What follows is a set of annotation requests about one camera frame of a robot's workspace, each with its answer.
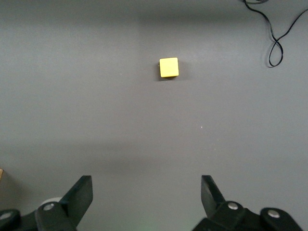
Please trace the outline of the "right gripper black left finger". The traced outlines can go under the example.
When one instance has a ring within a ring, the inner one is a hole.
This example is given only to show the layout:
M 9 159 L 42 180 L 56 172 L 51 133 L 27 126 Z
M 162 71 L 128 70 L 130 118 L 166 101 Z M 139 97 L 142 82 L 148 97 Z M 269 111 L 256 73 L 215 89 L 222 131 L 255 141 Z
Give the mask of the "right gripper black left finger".
M 93 200 L 91 176 L 82 176 L 57 202 L 42 204 L 21 216 L 17 209 L 0 212 L 2 231 L 76 231 Z

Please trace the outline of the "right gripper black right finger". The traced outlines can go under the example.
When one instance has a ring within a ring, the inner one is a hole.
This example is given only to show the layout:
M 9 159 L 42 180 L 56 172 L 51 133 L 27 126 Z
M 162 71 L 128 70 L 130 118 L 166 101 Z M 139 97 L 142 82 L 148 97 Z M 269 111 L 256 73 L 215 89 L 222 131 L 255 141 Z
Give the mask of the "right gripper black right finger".
M 201 201 L 206 213 L 194 231 L 301 231 L 284 210 L 265 207 L 259 214 L 227 201 L 210 175 L 201 177 Z

